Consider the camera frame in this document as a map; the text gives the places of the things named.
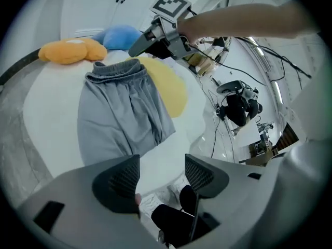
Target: floor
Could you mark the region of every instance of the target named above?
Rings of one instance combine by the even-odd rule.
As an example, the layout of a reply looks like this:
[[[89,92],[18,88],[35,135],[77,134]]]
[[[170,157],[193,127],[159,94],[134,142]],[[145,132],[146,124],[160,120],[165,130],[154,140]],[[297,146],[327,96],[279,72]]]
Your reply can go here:
[[[8,200],[14,208],[52,180],[51,174],[27,134],[22,117],[25,97],[43,66],[39,60],[26,66],[5,84],[0,93],[1,180]],[[220,102],[221,97],[210,96],[208,92],[209,89],[212,92],[215,89],[208,77],[197,78],[197,82],[214,103],[217,99]],[[219,123],[212,104],[208,98],[206,100],[203,115],[206,123],[205,132],[191,145],[189,153],[210,157],[213,151],[213,158],[235,163],[248,158],[248,150],[245,148],[233,151],[232,136],[229,135],[224,122]],[[158,195],[161,199],[163,196],[170,196],[165,203],[180,209],[176,196],[168,187],[161,189]],[[153,237],[157,238],[159,231],[157,226],[145,215],[142,215],[141,221]]]

